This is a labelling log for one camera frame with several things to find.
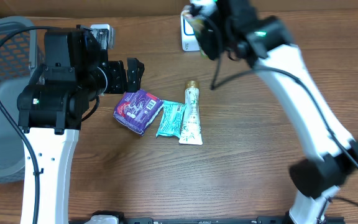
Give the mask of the purple pad package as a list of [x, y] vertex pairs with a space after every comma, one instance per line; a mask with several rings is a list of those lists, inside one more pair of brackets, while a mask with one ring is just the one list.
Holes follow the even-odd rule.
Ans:
[[143, 136], [162, 108], [163, 100], [140, 89], [135, 93], [125, 93], [113, 116], [119, 123]]

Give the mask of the teal wipes packet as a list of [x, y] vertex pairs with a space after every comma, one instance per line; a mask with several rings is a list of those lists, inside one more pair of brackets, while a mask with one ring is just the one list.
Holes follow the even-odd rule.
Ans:
[[181, 124], [186, 105], [174, 101], [163, 101], [163, 115], [156, 136], [180, 138]]

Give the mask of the white tube gold cap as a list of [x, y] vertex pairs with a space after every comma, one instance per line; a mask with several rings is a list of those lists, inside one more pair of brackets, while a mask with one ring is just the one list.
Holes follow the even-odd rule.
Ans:
[[201, 122], [199, 110], [199, 83], [195, 80], [185, 85], [185, 112], [181, 127], [180, 144], [202, 145]]

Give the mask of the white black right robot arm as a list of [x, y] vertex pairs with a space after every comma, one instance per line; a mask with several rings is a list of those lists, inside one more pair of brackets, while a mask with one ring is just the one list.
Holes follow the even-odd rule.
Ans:
[[276, 16], [261, 19], [249, 1], [192, 1], [182, 12], [209, 59], [245, 60], [270, 88], [297, 132], [305, 158], [292, 165], [297, 189], [284, 223], [326, 223], [326, 210], [358, 170], [358, 140], [314, 83], [299, 46]]

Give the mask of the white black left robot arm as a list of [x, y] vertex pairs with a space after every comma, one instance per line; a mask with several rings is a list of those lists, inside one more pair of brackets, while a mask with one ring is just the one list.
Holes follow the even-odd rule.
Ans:
[[136, 58], [110, 61], [114, 29], [107, 24], [45, 33], [42, 83], [18, 96], [26, 152], [22, 223], [67, 223], [70, 173], [81, 124], [102, 94], [140, 89], [144, 65]]

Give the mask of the white barcode scanner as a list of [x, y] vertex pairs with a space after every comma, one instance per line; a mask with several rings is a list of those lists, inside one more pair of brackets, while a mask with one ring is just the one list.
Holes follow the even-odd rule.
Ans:
[[199, 52], [200, 47], [193, 28], [181, 13], [181, 46], [184, 52]]

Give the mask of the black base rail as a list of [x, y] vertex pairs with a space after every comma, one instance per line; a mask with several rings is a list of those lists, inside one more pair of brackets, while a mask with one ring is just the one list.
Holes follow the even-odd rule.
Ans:
[[194, 219], [153, 219], [150, 217], [127, 218], [123, 212], [98, 210], [87, 220], [76, 218], [69, 223], [87, 223], [94, 220], [101, 223], [100, 218], [117, 218], [116, 223], [123, 224], [285, 224], [293, 223], [288, 212], [283, 216], [259, 216], [257, 218], [194, 218]]

